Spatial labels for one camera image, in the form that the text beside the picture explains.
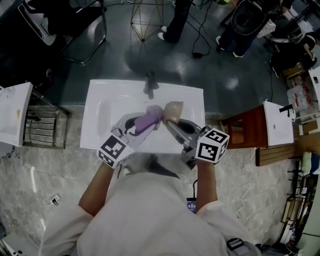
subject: gray floor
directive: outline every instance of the gray floor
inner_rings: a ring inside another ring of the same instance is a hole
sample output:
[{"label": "gray floor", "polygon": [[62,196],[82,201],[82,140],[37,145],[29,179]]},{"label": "gray floor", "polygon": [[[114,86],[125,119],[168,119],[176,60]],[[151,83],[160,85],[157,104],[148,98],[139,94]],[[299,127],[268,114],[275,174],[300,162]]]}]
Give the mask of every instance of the gray floor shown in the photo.
[{"label": "gray floor", "polygon": [[[15,231],[36,244],[43,224],[46,226],[56,208],[42,207],[42,216],[40,206],[47,205],[56,194],[61,196],[61,203],[78,204],[101,163],[94,150],[79,147],[84,108],[72,109],[77,111],[68,122],[65,150],[23,146],[15,157],[0,158],[0,219],[8,233]],[[252,154],[253,149],[227,150],[215,166],[218,199],[231,207],[234,214],[242,206],[240,198],[246,191],[243,184],[249,180]],[[134,172],[143,172],[146,158],[146,154],[138,153],[127,164]],[[192,197],[197,171],[190,171],[176,154],[161,154],[159,162],[179,175],[185,197]],[[257,243],[272,244],[281,233],[280,220],[291,189],[287,171],[292,168],[290,160],[253,166],[250,190],[239,214]],[[117,172],[112,183],[117,180]]]},{"label": "gray floor", "polygon": [[[105,5],[119,3],[107,1]],[[206,8],[198,10],[192,6],[190,13],[201,23]],[[148,18],[152,5],[142,6],[142,16]],[[201,59],[191,58],[193,42],[198,33],[185,25],[180,41],[170,44],[161,41],[155,33],[141,42],[130,26],[132,5],[121,4],[108,7],[107,40],[84,66],[61,60],[55,70],[54,84],[46,96],[56,103],[84,104],[91,79],[145,80],[145,73],[152,70],[158,82],[185,85],[204,89],[206,112],[234,115],[249,110],[271,98],[271,74],[268,65],[270,54],[263,47],[265,40],[256,39],[242,59],[232,57],[228,52],[216,52],[213,39],[224,29],[220,21],[229,13],[228,5],[213,4],[208,13],[203,35],[211,44],[211,52]],[[164,6],[164,24],[168,26],[174,9]],[[199,25],[190,17],[188,20],[196,28]],[[92,49],[101,38],[101,18],[97,19],[66,55],[81,58]],[[208,46],[199,39],[196,51],[206,53]],[[273,102],[287,104],[286,85],[272,74]]]}]

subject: purple cloth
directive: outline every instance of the purple cloth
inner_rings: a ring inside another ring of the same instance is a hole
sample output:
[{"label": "purple cloth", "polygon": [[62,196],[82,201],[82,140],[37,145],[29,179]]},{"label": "purple cloth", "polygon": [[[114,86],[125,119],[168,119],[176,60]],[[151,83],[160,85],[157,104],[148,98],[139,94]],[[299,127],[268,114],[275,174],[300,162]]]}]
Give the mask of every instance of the purple cloth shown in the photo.
[{"label": "purple cloth", "polygon": [[146,114],[134,121],[135,133],[140,133],[153,124],[161,122],[164,110],[158,105],[151,105],[146,108]]}]

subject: white t-shirt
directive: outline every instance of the white t-shirt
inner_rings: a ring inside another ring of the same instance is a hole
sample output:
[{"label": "white t-shirt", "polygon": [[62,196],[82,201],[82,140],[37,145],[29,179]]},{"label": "white t-shirt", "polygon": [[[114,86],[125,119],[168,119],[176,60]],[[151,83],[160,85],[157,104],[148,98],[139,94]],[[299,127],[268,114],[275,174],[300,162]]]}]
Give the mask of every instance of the white t-shirt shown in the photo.
[{"label": "white t-shirt", "polygon": [[221,202],[194,214],[175,177],[143,172],[120,178],[93,217],[60,205],[43,235],[41,256],[228,256],[226,241],[253,243]]}]

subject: marble tile floor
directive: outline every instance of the marble tile floor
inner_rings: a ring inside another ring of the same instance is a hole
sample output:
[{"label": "marble tile floor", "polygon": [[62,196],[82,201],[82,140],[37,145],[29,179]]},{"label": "marble tile floor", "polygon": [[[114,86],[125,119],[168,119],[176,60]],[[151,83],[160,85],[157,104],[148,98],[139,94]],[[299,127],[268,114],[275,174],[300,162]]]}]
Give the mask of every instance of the marble tile floor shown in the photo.
[{"label": "marble tile floor", "polygon": [[[101,163],[95,150],[79,147],[83,109],[83,106],[72,108],[64,150],[23,146],[16,157],[0,159],[0,219],[7,233],[17,232],[39,245],[41,233],[57,207],[41,207],[42,215],[40,206],[49,204],[56,194],[62,203],[78,203]],[[218,198],[234,212],[242,206],[240,198],[246,191],[243,184],[249,180],[253,152],[253,149],[227,150],[215,167]],[[134,172],[143,172],[147,157],[148,154],[137,153],[127,164]],[[158,159],[179,175],[185,196],[192,197],[197,170],[185,167],[180,155],[161,154]],[[291,189],[287,171],[292,168],[290,160],[253,166],[250,190],[239,214],[240,221],[257,243],[272,244],[281,234],[280,220]],[[112,183],[117,174],[116,169]]]}]

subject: person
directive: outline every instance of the person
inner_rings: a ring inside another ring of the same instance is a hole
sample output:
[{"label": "person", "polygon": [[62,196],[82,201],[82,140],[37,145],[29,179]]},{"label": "person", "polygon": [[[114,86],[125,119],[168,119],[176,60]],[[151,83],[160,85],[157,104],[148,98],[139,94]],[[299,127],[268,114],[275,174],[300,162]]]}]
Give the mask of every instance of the person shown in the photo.
[{"label": "person", "polygon": [[193,0],[176,0],[174,17],[168,27],[163,26],[158,38],[169,43],[177,43],[186,24]]},{"label": "person", "polygon": [[157,159],[149,172],[125,175],[110,188],[114,170],[102,163],[78,205],[59,204],[39,255],[259,255],[247,229],[218,201],[214,165],[196,165],[194,214],[179,177]]},{"label": "person", "polygon": [[[283,0],[280,6],[281,12],[284,14],[288,9],[291,8],[292,3],[293,3],[293,0]],[[217,36],[215,39],[219,48],[222,51],[225,51],[231,45],[231,43],[235,40],[236,46],[234,51],[232,52],[232,55],[235,58],[242,58],[245,55],[246,51],[252,45],[256,36],[259,34],[259,32],[264,28],[264,26],[270,20],[271,15],[275,13],[275,10],[277,10],[277,6],[279,6],[279,0],[270,0],[265,2],[265,4],[262,7],[263,7],[263,11],[267,13],[266,18],[264,19],[264,22],[260,24],[258,29],[249,35],[238,34],[234,30],[230,22],[227,28],[225,29],[225,31],[222,33],[222,35]]]},{"label": "person", "polygon": [[317,32],[306,33],[299,43],[280,44],[281,51],[275,53],[271,60],[272,70],[277,78],[283,70],[293,68],[299,61],[302,61],[305,69],[311,68],[316,63],[316,58],[311,50],[320,46],[320,34]]}]

